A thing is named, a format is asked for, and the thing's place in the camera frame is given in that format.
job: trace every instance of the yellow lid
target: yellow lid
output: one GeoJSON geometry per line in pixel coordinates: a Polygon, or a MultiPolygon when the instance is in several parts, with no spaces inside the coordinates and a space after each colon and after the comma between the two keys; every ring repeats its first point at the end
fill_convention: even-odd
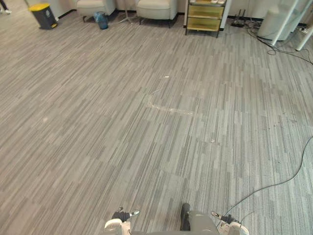
{"type": "Polygon", "coordinates": [[[44,10],[45,8],[49,7],[50,4],[49,3],[38,3],[35,5],[32,5],[31,7],[29,7],[28,10],[30,11],[41,11],[44,10]]]}

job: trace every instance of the black cable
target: black cable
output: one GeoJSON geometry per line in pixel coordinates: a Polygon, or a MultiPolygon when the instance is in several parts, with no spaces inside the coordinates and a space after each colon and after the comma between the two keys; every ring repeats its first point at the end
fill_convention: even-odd
{"type": "Polygon", "coordinates": [[[242,224],[242,223],[243,223],[243,220],[244,220],[245,218],[247,218],[249,215],[251,215],[252,213],[254,213],[254,211],[251,211],[249,214],[246,214],[246,215],[242,218],[242,220],[240,221],[240,224],[242,224]]]}
{"type": "Polygon", "coordinates": [[[296,171],[296,173],[295,173],[291,178],[289,178],[289,179],[287,179],[287,180],[285,180],[285,181],[283,181],[283,182],[277,183],[277,184],[273,184],[273,185],[269,185],[269,186],[260,188],[260,189],[258,189],[258,190],[256,190],[256,191],[250,193],[248,196],[244,197],[244,198],[241,199],[239,202],[237,202],[233,207],[231,207],[231,208],[224,214],[224,216],[226,216],[231,210],[233,210],[233,209],[234,209],[235,207],[237,207],[240,203],[242,203],[244,200],[246,200],[247,198],[249,198],[250,196],[252,196],[252,195],[255,194],[256,192],[262,191],[262,190],[267,189],[267,188],[270,188],[270,187],[275,187],[275,186],[278,186],[278,185],[282,185],[282,184],[287,183],[287,182],[289,182],[290,180],[294,179],[294,178],[297,176],[297,174],[299,173],[300,169],[302,168],[305,150],[307,149],[307,146],[308,146],[310,140],[312,140],[312,139],[313,139],[313,136],[310,137],[309,140],[307,141],[307,143],[305,144],[304,149],[303,149],[303,151],[302,151],[300,166],[299,166],[298,170],[296,171]]]}
{"type": "Polygon", "coordinates": [[[295,50],[295,51],[284,51],[284,50],[281,50],[281,49],[279,49],[279,47],[274,47],[273,45],[271,45],[271,44],[269,44],[269,43],[267,43],[267,42],[264,42],[263,40],[260,39],[260,37],[252,35],[252,34],[249,32],[249,30],[247,30],[247,32],[248,32],[248,34],[249,34],[251,37],[257,39],[257,40],[260,41],[261,43],[263,43],[263,44],[265,44],[266,46],[268,46],[269,48],[271,48],[271,50],[268,51],[268,54],[269,54],[269,55],[276,55],[276,52],[280,52],[280,53],[284,53],[284,54],[288,54],[288,55],[292,55],[292,56],[294,56],[294,57],[300,58],[300,59],[302,59],[302,60],[304,60],[304,61],[310,63],[311,65],[313,65],[313,62],[312,62],[311,59],[310,59],[310,52],[309,52],[309,50],[307,50],[307,49],[302,49],[302,50],[300,50],[300,51],[303,51],[303,50],[307,50],[307,51],[308,51],[308,58],[309,58],[309,60],[307,60],[307,59],[305,59],[305,58],[303,58],[303,57],[301,57],[301,56],[297,56],[297,55],[294,55],[294,54],[293,54],[293,53],[300,52],[300,51],[296,51],[296,50],[295,50]]]}

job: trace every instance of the white pole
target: white pole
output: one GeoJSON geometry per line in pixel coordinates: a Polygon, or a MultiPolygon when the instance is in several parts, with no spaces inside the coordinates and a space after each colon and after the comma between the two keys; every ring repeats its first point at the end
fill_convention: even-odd
{"type": "Polygon", "coordinates": [[[274,37],[273,41],[271,42],[271,45],[272,45],[272,46],[275,46],[275,44],[276,44],[276,42],[277,42],[279,36],[281,35],[282,31],[284,30],[284,27],[286,26],[286,24],[287,24],[289,18],[291,17],[291,15],[292,15],[292,13],[293,13],[293,10],[294,10],[295,7],[297,6],[298,2],[299,2],[299,0],[294,0],[293,5],[291,6],[291,8],[290,8],[290,10],[289,10],[289,12],[288,12],[286,18],[284,19],[283,24],[280,26],[280,28],[279,28],[279,30],[278,30],[276,36],[274,37]]]}
{"type": "Polygon", "coordinates": [[[292,32],[294,32],[294,30],[297,28],[298,23],[302,20],[302,17],[304,16],[304,14],[307,12],[308,8],[310,7],[310,5],[313,3],[313,0],[308,0],[307,4],[305,5],[305,7],[303,8],[300,16],[299,16],[299,21],[297,22],[297,24],[294,26],[294,28],[292,29],[292,32]]]}
{"type": "Polygon", "coordinates": [[[305,35],[305,37],[302,39],[302,41],[300,42],[300,44],[297,46],[296,50],[300,51],[302,49],[302,47],[304,46],[304,44],[307,42],[307,40],[312,36],[313,34],[313,24],[311,25],[311,27],[309,28],[308,33],[305,35]]]}

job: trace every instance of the armchair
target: armchair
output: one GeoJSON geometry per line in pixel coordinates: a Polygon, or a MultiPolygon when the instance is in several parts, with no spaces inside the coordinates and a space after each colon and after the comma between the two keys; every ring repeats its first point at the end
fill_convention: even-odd
{"type": "Polygon", "coordinates": [[[141,18],[168,20],[170,28],[171,22],[178,15],[177,0],[137,0],[136,2],[139,24],[141,18]]]}

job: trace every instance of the white robot part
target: white robot part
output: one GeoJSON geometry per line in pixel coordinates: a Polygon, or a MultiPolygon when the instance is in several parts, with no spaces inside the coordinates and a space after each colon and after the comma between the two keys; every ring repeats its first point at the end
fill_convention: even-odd
{"type": "Polygon", "coordinates": [[[226,222],[221,222],[219,227],[219,233],[221,235],[249,235],[248,229],[237,222],[231,222],[230,224],[226,222]]]}

